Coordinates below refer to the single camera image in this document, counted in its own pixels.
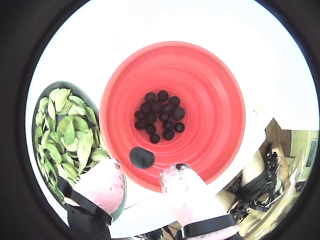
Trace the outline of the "pink padded gripper finger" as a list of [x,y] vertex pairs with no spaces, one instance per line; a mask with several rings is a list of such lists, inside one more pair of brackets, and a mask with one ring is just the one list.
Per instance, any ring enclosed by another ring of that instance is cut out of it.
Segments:
[[188,165],[177,163],[159,174],[165,202],[182,226],[183,240],[241,240],[240,227],[208,185]]
[[116,159],[101,160],[75,186],[59,177],[57,188],[64,196],[74,239],[111,239],[111,214],[121,205],[125,194],[125,177]]

